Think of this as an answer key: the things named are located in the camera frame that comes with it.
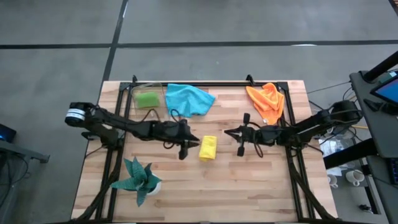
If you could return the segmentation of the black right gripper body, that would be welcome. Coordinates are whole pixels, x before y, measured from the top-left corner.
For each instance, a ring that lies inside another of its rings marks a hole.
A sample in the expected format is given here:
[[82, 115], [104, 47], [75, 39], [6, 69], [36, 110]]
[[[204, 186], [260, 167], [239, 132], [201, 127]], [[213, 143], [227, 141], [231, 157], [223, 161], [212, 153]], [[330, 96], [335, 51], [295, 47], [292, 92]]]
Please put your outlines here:
[[244, 143], [245, 142], [252, 142], [254, 144], [254, 148], [255, 148], [255, 151], [256, 151], [257, 155], [259, 157], [263, 157], [264, 153], [263, 153], [260, 145], [254, 143], [253, 139], [252, 139], [252, 137], [254, 136], [255, 129], [248, 126], [249, 124], [253, 124], [253, 125], [259, 127], [259, 125], [256, 124], [256, 123], [251, 122], [250, 121], [250, 117], [251, 117], [251, 115], [249, 113], [244, 113], [243, 125], [240, 126], [240, 128], [241, 128], [241, 132], [240, 132], [241, 139], [238, 140], [238, 142], [240, 143], [240, 146], [238, 147], [237, 156], [243, 157], [244, 152], [245, 152]]

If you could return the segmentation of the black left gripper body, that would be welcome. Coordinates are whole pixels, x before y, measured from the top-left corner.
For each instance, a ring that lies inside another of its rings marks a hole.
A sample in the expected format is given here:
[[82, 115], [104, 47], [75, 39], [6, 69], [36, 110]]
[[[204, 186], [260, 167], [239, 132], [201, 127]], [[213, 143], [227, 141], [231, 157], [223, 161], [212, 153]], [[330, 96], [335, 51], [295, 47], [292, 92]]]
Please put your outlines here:
[[[165, 124], [166, 123], [180, 123], [181, 124], [181, 137], [180, 138], [168, 138], [165, 135]], [[178, 152], [178, 158], [180, 160], [184, 160], [188, 156], [188, 136], [190, 135], [190, 127], [187, 124], [187, 120], [183, 119], [181, 121], [164, 121], [164, 122], [156, 122], [155, 123], [155, 138], [158, 141], [163, 142], [163, 147], [165, 149], [171, 149], [174, 146], [180, 146], [180, 150]]]

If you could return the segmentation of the yellow microfiber towel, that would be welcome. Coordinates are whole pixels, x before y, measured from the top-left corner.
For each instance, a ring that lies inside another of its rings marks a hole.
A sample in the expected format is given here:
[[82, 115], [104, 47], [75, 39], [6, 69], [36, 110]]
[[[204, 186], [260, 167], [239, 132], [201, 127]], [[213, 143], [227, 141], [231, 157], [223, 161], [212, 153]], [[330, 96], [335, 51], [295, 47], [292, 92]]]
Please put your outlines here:
[[214, 160], [216, 158], [217, 137], [204, 136], [201, 142], [199, 158], [202, 161]]

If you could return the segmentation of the orange microfiber towel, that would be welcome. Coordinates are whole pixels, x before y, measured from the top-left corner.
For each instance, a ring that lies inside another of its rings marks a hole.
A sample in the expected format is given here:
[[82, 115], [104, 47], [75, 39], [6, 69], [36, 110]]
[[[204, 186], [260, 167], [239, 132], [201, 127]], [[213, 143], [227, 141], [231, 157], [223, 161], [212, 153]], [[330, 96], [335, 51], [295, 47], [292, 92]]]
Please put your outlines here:
[[266, 83], [261, 90], [247, 86], [246, 92], [252, 99], [263, 122], [268, 125], [275, 125], [284, 110], [284, 95], [278, 92], [273, 83]]

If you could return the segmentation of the green microfiber towel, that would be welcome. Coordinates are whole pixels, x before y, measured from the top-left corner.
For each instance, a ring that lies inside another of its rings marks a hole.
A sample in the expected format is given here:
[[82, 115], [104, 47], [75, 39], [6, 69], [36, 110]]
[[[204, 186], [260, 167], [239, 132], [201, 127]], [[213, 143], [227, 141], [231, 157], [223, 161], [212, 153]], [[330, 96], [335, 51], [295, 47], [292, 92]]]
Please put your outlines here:
[[159, 95], [156, 92], [139, 93], [135, 96], [137, 108], [153, 108], [160, 105]]

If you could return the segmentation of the clear plastic basket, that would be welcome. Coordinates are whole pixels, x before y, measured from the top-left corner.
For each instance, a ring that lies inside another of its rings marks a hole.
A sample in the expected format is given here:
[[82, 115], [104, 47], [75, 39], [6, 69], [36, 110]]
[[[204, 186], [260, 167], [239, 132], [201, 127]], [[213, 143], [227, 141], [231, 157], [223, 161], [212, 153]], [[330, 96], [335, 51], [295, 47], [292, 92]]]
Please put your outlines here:
[[[146, 93], [146, 92], [156, 92], [159, 95], [160, 105], [158, 107], [153, 108], [137, 108], [135, 102], [135, 96], [139, 93]], [[147, 83], [135, 86], [131, 90], [132, 95], [132, 102], [134, 103], [133, 109], [134, 112], [132, 113], [131, 118], [134, 120], [168, 120], [169, 114], [167, 112], [167, 106], [165, 102], [165, 90], [161, 83], [154, 82], [154, 83]]]

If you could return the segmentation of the blue microfiber towel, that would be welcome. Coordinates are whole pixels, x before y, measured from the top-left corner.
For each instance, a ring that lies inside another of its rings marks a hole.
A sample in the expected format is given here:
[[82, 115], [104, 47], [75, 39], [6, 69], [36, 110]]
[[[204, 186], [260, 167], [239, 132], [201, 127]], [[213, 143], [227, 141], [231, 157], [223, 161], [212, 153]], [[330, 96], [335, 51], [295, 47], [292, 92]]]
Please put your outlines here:
[[215, 96], [191, 85], [169, 83], [165, 102], [170, 115], [191, 118], [206, 115], [215, 102]]

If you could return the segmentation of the white plant pot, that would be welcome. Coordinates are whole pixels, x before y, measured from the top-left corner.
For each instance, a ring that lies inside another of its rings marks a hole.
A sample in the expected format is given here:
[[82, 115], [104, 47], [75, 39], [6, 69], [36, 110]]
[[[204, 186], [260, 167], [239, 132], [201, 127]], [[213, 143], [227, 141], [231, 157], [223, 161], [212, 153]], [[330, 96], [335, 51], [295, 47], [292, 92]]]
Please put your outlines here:
[[147, 194], [156, 195], [161, 190], [162, 181], [158, 182], [154, 188], [152, 188]]

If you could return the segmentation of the green artificial plant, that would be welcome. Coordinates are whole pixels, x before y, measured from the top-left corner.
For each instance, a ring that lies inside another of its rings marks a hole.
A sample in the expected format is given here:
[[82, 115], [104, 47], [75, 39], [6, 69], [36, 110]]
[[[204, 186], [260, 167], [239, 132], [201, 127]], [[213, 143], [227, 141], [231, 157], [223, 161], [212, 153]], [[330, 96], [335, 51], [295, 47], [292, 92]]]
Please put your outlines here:
[[162, 180], [152, 172], [152, 163], [144, 167], [137, 157], [134, 157], [132, 161], [124, 159], [124, 164], [129, 178], [113, 182], [111, 188], [136, 192], [136, 203], [140, 207], [145, 202], [147, 193]]

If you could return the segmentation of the white paper sheets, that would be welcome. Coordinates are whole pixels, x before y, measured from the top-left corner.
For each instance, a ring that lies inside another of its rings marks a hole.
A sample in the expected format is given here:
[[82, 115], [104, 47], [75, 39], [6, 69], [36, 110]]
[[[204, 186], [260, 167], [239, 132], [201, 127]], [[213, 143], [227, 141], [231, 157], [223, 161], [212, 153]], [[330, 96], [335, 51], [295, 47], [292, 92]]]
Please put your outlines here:
[[334, 154], [336, 152], [340, 152], [344, 149], [344, 146], [337, 139], [331, 139], [324, 141], [323, 139], [319, 139], [320, 150], [323, 152], [323, 157], [329, 156], [330, 154]]

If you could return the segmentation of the black side desk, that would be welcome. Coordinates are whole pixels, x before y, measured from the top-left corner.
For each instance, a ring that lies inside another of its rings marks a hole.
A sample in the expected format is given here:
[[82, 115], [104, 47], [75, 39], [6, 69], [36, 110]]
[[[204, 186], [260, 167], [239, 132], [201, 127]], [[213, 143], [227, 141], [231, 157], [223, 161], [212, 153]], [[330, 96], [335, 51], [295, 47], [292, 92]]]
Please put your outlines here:
[[365, 157], [387, 219], [390, 224], [398, 224], [398, 185], [391, 184], [387, 169], [389, 158], [398, 159], [398, 118], [380, 111], [373, 112], [364, 103], [365, 99], [375, 102], [382, 101], [371, 94], [371, 90], [377, 87], [377, 83], [364, 81], [361, 72], [352, 73], [349, 78], [371, 138], [326, 156], [324, 158], [325, 167], [330, 169]]

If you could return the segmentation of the black monitor base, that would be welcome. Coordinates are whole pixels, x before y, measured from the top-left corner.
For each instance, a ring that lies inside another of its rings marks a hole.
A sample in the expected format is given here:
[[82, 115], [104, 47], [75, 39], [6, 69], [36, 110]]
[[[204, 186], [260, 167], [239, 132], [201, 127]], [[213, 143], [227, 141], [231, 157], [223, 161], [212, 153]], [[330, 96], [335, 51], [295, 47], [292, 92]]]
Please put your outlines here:
[[378, 103], [369, 99], [364, 99], [363, 101], [373, 112], [381, 111], [389, 115], [398, 116], [398, 106], [396, 105], [391, 103]]

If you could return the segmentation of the black keyboard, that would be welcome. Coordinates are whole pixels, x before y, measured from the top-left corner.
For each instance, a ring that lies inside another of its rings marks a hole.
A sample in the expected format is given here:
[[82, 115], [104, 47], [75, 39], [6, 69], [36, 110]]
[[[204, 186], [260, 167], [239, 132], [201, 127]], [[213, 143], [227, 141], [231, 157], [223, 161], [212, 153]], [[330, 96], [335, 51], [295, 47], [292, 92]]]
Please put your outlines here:
[[392, 185], [398, 185], [398, 158], [390, 158], [387, 163]]

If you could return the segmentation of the grey desk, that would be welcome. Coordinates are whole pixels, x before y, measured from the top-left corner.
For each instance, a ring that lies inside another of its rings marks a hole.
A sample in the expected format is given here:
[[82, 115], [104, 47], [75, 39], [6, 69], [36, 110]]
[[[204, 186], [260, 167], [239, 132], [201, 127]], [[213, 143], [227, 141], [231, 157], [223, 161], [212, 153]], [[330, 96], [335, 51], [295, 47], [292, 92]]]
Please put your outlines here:
[[30, 159], [37, 159], [40, 161], [40, 163], [47, 163], [50, 158], [49, 155], [45, 155], [30, 149], [25, 149], [23, 147], [17, 146], [15, 144], [3, 140], [0, 140], [0, 152], [20, 154], [23, 156], [27, 156]]

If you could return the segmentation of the black device with blue light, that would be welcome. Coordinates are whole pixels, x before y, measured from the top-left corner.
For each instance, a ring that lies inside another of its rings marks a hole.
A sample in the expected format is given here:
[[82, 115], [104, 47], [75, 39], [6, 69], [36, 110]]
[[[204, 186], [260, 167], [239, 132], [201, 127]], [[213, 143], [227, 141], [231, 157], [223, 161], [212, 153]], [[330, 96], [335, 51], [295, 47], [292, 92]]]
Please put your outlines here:
[[13, 143], [16, 133], [17, 132], [14, 129], [9, 128], [3, 124], [0, 124], [0, 141]]

